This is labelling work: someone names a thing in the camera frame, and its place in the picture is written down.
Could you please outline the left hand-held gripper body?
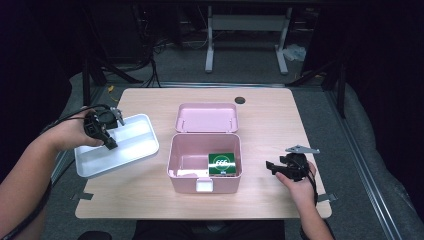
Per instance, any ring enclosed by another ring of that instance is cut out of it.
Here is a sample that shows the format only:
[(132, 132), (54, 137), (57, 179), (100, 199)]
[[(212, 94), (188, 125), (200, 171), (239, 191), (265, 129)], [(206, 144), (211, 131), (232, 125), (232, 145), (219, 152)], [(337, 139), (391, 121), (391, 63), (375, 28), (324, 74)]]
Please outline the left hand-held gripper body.
[(115, 129), (118, 124), (125, 125), (122, 112), (115, 107), (89, 112), (84, 119), (84, 131), (88, 136), (107, 136), (109, 129)]

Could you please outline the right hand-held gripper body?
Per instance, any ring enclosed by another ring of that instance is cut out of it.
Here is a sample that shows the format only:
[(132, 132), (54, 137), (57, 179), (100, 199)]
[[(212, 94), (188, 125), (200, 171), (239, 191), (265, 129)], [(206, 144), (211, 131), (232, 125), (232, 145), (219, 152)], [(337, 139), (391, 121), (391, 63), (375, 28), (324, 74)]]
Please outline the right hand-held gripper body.
[(306, 155), (319, 154), (320, 150), (296, 145), (287, 148), (286, 152), (285, 156), (280, 157), (280, 162), (283, 164), (281, 173), (291, 180), (300, 181), (310, 172)]

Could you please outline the white plastic tray insert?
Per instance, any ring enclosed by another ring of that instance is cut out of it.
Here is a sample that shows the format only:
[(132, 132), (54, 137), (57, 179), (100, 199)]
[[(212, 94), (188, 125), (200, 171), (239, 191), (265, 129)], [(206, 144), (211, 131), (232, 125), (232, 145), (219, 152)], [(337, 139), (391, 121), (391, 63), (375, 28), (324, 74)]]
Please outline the white plastic tray insert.
[(74, 150), (76, 171), (80, 177), (100, 176), (137, 160), (148, 159), (159, 150), (153, 126), (145, 114), (125, 118), (124, 125), (118, 124), (109, 133), (117, 143), (112, 150), (106, 146), (82, 146)]

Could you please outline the green cardboard packet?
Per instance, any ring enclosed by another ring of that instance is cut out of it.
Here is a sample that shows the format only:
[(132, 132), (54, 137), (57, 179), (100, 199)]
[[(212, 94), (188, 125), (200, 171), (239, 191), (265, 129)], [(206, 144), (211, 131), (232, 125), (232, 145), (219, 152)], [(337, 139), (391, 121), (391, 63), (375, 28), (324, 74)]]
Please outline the green cardboard packet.
[(211, 176), (234, 176), (236, 174), (233, 153), (211, 153), (208, 156), (208, 171)]

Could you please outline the pink storage box with lid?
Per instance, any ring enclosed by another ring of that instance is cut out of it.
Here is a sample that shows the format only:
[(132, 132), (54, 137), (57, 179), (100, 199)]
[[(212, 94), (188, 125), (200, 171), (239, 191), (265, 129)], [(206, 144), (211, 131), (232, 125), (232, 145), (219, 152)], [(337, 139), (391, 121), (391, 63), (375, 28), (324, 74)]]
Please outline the pink storage box with lid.
[[(174, 190), (186, 194), (228, 194), (238, 190), (243, 173), (237, 108), (233, 103), (183, 103), (171, 141), (167, 174)], [(208, 156), (233, 153), (234, 176), (211, 176)]]

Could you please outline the person's right hand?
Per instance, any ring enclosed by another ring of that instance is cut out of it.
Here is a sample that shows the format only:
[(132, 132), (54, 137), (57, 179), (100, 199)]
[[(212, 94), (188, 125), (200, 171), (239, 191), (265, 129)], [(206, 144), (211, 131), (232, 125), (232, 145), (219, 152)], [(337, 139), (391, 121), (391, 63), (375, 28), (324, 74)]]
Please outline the person's right hand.
[(294, 182), (282, 173), (277, 173), (275, 175), (276, 178), (289, 190), (292, 200), (298, 210), (307, 204), (315, 205), (315, 190), (310, 179), (315, 179), (316, 169), (311, 162), (308, 164), (310, 168), (309, 175), (301, 181)]

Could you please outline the person's left hand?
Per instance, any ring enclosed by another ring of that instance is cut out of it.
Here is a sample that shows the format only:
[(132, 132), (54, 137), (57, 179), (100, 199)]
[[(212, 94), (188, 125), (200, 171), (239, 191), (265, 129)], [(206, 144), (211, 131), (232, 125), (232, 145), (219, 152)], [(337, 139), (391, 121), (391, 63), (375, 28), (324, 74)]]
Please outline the person's left hand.
[(84, 130), (84, 119), (91, 110), (74, 114), (45, 133), (47, 141), (56, 150), (69, 150), (80, 146), (97, 147), (102, 140), (89, 137)]

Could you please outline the yellow floor scrap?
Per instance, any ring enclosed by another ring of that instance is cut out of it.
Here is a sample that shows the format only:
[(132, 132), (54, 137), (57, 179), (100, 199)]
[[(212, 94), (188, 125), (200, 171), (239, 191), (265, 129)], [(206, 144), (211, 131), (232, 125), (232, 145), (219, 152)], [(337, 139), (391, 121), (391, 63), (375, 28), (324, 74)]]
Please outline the yellow floor scrap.
[(114, 102), (119, 102), (119, 98), (116, 98), (116, 97), (113, 95), (113, 91), (114, 91), (114, 89), (115, 89), (115, 86), (113, 86), (113, 85), (110, 85), (110, 86), (108, 86), (108, 87), (107, 87), (107, 93), (108, 93), (108, 96), (110, 97), (110, 99), (111, 99), (112, 101), (114, 101)]

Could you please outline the black metal stand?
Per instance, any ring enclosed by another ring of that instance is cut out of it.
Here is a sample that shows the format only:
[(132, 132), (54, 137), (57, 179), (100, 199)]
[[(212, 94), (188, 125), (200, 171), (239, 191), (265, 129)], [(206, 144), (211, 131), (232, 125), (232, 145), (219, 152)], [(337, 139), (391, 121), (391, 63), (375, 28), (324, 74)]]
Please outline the black metal stand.
[(312, 80), (317, 75), (324, 73), (321, 88), (324, 91), (336, 90), (336, 110), (339, 115), (345, 117), (345, 90), (346, 90), (346, 66), (341, 60), (332, 60), (316, 70), (312, 70), (286, 84), (286, 87), (299, 87)]
[(103, 73), (104, 69), (112, 72), (113, 74), (117, 75), (118, 77), (129, 83), (141, 83), (141, 80), (137, 80), (129, 76), (124, 71), (113, 66), (106, 60), (103, 60), (102, 58), (95, 55), (88, 55), (83, 58), (82, 63), (83, 103), (85, 105), (89, 105), (92, 103), (91, 82), (94, 82), (94, 84), (98, 86), (106, 85), (107, 79), (105, 74)]

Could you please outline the person's dark clothed lap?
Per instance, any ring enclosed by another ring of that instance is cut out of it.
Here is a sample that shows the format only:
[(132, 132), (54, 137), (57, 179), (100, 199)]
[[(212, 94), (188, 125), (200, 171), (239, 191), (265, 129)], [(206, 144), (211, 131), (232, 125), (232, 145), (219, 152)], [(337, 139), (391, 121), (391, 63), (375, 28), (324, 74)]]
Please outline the person's dark clothed lap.
[(285, 240), (285, 226), (282, 220), (143, 220), (132, 240)]

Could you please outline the crumpled clear plastic bag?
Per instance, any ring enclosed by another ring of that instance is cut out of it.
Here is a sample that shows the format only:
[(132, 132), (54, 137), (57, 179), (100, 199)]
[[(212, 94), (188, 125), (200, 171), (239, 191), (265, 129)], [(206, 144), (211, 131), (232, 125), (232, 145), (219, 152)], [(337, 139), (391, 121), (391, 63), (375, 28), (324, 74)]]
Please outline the crumpled clear plastic bag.
[(305, 57), (306, 57), (306, 49), (304, 47), (297, 45), (297, 44), (291, 44), (283, 50), (283, 55), (289, 61), (303, 62), (305, 60)]

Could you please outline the white metal table frame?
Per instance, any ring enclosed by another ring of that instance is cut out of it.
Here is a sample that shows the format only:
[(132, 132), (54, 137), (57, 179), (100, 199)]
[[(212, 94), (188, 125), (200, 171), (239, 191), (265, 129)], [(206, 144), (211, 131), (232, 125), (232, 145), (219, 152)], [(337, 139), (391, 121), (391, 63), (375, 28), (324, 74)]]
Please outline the white metal table frame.
[(279, 42), (274, 46), (279, 71), (282, 75), (288, 74), (288, 67), (283, 53), (285, 40), (291, 22), (292, 8), (287, 8), (283, 15), (225, 15), (215, 14), (213, 7), (208, 7), (207, 15), (207, 52), (205, 72), (213, 71), (215, 31), (260, 31), (279, 32)]

